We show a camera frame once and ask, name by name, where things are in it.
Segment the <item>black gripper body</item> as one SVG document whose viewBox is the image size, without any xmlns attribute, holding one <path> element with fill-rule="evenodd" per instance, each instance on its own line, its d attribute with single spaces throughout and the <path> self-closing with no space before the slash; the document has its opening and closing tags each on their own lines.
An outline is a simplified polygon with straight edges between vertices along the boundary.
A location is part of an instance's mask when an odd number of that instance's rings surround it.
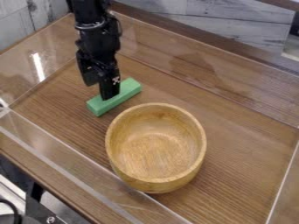
<svg viewBox="0 0 299 224">
<path fill-rule="evenodd" d="M 74 15 L 75 58 L 79 70 L 114 70 L 116 53 L 120 50 L 121 26 L 110 14 Z"/>
</svg>

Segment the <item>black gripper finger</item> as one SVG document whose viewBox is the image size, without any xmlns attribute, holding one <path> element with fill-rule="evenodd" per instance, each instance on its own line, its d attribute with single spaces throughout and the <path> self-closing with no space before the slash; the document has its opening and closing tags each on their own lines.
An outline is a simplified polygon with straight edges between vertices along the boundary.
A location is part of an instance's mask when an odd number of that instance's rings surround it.
<svg viewBox="0 0 299 224">
<path fill-rule="evenodd" d="M 82 53 L 81 50 L 77 50 L 77 52 L 75 52 L 75 60 L 77 60 L 78 71 L 81 74 L 81 79 L 82 79 L 85 85 L 89 87 L 89 86 L 97 84 L 98 83 L 97 71 L 93 68 L 90 59 Z"/>
<path fill-rule="evenodd" d="M 112 62 L 108 65 L 99 66 L 97 69 L 97 76 L 101 99 L 106 101 L 120 92 L 120 72 L 117 63 Z"/>
</svg>

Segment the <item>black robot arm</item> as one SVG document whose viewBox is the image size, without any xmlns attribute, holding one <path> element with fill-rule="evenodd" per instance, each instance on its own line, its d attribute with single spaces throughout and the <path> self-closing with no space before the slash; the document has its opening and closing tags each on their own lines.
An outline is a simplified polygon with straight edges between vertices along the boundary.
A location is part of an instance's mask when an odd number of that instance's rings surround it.
<svg viewBox="0 0 299 224">
<path fill-rule="evenodd" d="M 98 84 L 103 101 L 120 92 L 116 54 L 122 31 L 109 5 L 109 0 L 69 0 L 78 32 L 75 60 L 81 79 L 87 87 Z"/>
</svg>

